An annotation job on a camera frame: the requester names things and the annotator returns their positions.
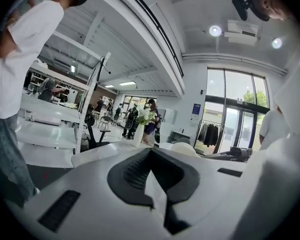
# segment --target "bouquet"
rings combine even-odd
[[[153,122],[155,119],[156,113],[147,109],[140,109],[138,114],[139,124],[143,126],[147,126],[149,123]]]

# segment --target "black textured strip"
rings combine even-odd
[[[226,168],[220,168],[218,170],[219,173],[223,173],[223,174],[228,174],[231,176],[235,176],[235,177],[240,177],[242,174],[242,171],[238,171],[238,170],[230,170],[230,169],[226,169]]]
[[[38,222],[47,229],[56,232],[80,195],[81,194],[76,191],[67,190],[41,218],[38,219]]]

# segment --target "recessed light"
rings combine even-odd
[[[120,83],[121,86],[129,86],[129,85],[136,85],[136,83],[134,81],[131,82],[122,82]]]
[[[281,41],[280,38],[273,39],[273,41],[272,41],[272,47],[274,49],[279,49],[281,46],[282,46],[282,41]]]
[[[221,28],[219,26],[213,25],[213,26],[210,27],[209,33],[213,37],[218,37],[218,36],[221,35],[222,30],[221,30]]]

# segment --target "vase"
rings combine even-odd
[[[133,137],[133,146],[139,147],[142,136],[144,135],[145,126],[143,124],[139,124],[135,130],[134,137]]]

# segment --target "blue jeans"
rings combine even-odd
[[[17,123],[17,114],[0,119],[0,171],[17,186],[26,202],[35,195],[36,190],[26,161],[18,148],[15,132]]]

